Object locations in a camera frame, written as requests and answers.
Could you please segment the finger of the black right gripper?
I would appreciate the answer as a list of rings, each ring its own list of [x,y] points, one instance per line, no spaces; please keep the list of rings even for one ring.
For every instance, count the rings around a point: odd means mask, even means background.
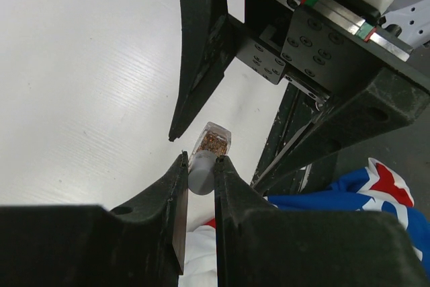
[[[181,66],[169,140],[180,138],[209,100],[237,53],[227,0],[179,0]]]

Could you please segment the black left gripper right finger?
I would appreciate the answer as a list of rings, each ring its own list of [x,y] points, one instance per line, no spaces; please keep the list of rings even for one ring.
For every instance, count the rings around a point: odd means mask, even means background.
[[[378,211],[281,210],[215,166],[220,286],[428,286],[397,217]]]

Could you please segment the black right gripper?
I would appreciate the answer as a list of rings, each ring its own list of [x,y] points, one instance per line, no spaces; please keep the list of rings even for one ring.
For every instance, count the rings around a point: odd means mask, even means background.
[[[237,58],[278,84],[288,79],[327,101],[301,128],[304,100],[286,92],[252,188],[280,182],[341,149],[413,124],[429,105],[429,78],[408,64],[412,48],[381,21],[393,0],[245,0]]]

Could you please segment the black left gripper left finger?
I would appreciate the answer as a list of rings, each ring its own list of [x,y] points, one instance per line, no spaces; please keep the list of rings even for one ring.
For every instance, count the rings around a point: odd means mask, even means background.
[[[2,286],[176,286],[183,273],[187,153],[129,201],[1,208]]]

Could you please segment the glitter nail polish bottle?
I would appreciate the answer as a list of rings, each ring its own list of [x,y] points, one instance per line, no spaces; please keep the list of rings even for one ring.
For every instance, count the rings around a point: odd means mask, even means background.
[[[208,122],[194,145],[189,158],[189,167],[191,167],[194,157],[200,151],[210,151],[217,157],[227,155],[231,142],[231,131],[213,122]]]

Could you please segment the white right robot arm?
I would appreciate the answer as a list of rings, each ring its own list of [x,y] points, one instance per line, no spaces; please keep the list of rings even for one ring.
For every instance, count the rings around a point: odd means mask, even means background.
[[[183,135],[233,59],[288,81],[251,185],[295,194],[327,185],[343,149],[412,124],[429,105],[429,74],[412,67],[429,43],[429,0],[179,0],[179,95],[169,140]]]

